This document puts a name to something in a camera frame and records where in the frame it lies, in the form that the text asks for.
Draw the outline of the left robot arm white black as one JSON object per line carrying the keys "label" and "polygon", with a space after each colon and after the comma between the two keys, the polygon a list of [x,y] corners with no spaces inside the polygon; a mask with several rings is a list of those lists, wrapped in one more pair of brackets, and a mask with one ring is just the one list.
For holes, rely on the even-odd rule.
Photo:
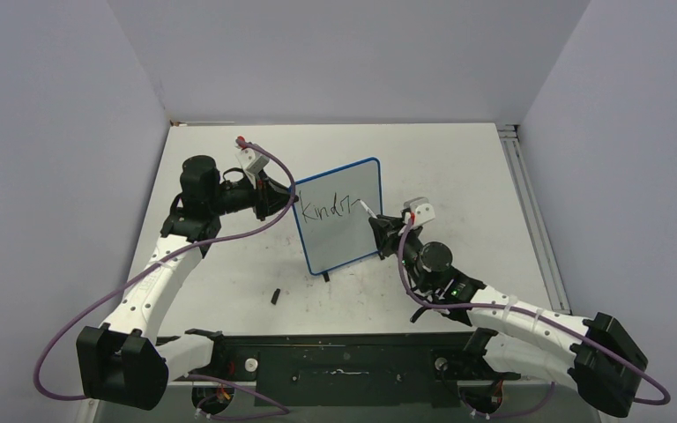
{"label": "left robot arm white black", "polygon": [[160,326],[184,281],[219,239],[222,216],[251,209],[256,218],[282,215],[291,190],[264,171],[270,158],[252,148],[238,154],[241,179],[225,180],[204,155],[182,164],[181,191],[170,206],[153,254],[138,281],[123,289],[121,303],[98,327],[80,331],[76,348],[86,397],[141,410],[153,409],[170,382],[196,370],[221,377],[227,355],[216,334],[189,330],[157,343]]}

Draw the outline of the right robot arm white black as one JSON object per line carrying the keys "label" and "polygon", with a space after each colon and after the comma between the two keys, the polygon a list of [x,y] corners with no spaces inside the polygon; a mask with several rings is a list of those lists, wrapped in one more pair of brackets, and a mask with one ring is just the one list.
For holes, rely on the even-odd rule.
{"label": "right robot arm white black", "polygon": [[593,318],[540,308],[456,269],[443,243],[424,243],[419,215],[368,217],[378,254],[393,257],[401,284],[420,312],[474,329],[463,362],[475,377],[490,373],[534,376],[571,388],[590,406],[626,418],[648,360],[623,325],[598,312]]}

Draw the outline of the blue framed whiteboard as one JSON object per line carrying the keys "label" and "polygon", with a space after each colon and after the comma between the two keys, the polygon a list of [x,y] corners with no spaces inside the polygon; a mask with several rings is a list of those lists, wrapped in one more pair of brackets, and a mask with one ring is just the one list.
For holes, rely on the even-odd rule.
{"label": "blue framed whiteboard", "polygon": [[292,206],[309,274],[323,276],[377,253],[369,215],[383,212],[381,163],[355,161],[299,180]]}

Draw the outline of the black marker cap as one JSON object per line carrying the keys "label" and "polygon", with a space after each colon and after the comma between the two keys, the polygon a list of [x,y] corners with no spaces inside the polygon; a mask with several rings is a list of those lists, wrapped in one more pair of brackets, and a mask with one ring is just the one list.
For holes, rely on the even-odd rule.
{"label": "black marker cap", "polygon": [[276,305],[276,304],[278,303],[280,294],[281,294],[281,289],[280,289],[280,288],[277,288],[277,289],[273,292],[273,295],[272,295],[272,298],[271,298],[271,304],[272,304],[272,305]]}

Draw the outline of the white marker pen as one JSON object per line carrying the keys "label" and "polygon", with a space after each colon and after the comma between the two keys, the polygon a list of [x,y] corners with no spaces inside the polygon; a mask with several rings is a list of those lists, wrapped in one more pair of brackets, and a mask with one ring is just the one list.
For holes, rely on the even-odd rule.
{"label": "white marker pen", "polygon": [[361,199],[359,199],[359,204],[363,208],[363,210],[369,215],[370,218],[376,219],[377,216],[375,212]]}

